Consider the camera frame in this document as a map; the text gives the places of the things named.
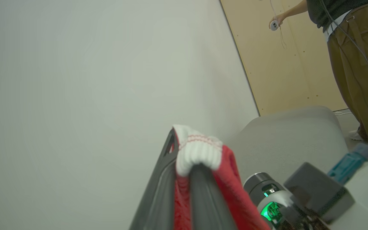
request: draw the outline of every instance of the man's arm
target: man's arm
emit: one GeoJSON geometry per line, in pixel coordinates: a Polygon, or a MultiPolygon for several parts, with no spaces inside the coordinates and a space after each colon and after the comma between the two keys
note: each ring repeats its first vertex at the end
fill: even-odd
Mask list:
{"type": "Polygon", "coordinates": [[[288,11],[283,13],[283,15],[285,18],[287,18],[293,15],[304,13],[306,11],[308,11],[308,3],[306,2],[306,0],[303,0],[298,5],[293,7],[292,9],[289,9],[288,11]]]}

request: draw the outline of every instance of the green light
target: green light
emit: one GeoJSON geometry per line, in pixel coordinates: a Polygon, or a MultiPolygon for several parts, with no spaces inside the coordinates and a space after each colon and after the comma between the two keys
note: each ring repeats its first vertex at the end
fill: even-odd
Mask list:
{"type": "Polygon", "coordinates": [[[282,217],[282,214],[279,211],[279,206],[275,202],[270,202],[262,209],[261,215],[263,215],[268,221],[276,220],[278,222],[282,217]]]}
{"type": "Polygon", "coordinates": [[[262,211],[261,211],[261,215],[263,215],[266,219],[268,219],[268,221],[272,221],[272,218],[269,216],[269,214],[268,214],[268,208],[269,208],[269,206],[270,205],[272,205],[273,204],[273,202],[270,202],[269,204],[267,204],[266,206],[265,206],[265,208],[263,208],[262,209],[262,211]]]}

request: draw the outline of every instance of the black t-shirt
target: black t-shirt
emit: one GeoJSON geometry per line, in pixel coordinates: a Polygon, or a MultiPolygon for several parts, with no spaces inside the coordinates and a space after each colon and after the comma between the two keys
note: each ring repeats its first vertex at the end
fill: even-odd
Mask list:
{"type": "MultiPolygon", "coordinates": [[[[317,24],[317,27],[323,27],[323,31],[330,25],[329,17],[327,16],[321,0],[306,0],[308,3],[309,17],[317,24]]],[[[323,0],[327,11],[333,19],[337,19],[340,15],[349,10],[368,4],[368,0],[323,0]]]]}

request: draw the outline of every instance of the red cloth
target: red cloth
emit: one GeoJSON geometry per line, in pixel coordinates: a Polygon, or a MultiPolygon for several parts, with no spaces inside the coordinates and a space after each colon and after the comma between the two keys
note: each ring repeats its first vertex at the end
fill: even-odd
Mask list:
{"type": "MultiPolygon", "coordinates": [[[[244,191],[238,173],[234,153],[222,146],[222,160],[218,170],[213,171],[215,180],[231,211],[238,230],[270,230],[257,207],[244,191]]],[[[175,182],[174,230],[190,230],[190,191],[188,177],[177,174],[175,182]]]]}

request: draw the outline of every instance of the gray cushion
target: gray cushion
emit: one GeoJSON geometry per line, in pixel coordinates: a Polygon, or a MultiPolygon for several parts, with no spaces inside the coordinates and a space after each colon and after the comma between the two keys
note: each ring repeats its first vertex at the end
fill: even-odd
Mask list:
{"type": "Polygon", "coordinates": [[[304,162],[328,172],[348,152],[336,116],[321,106],[256,118],[226,144],[242,182],[267,172],[283,184],[304,162]]]}

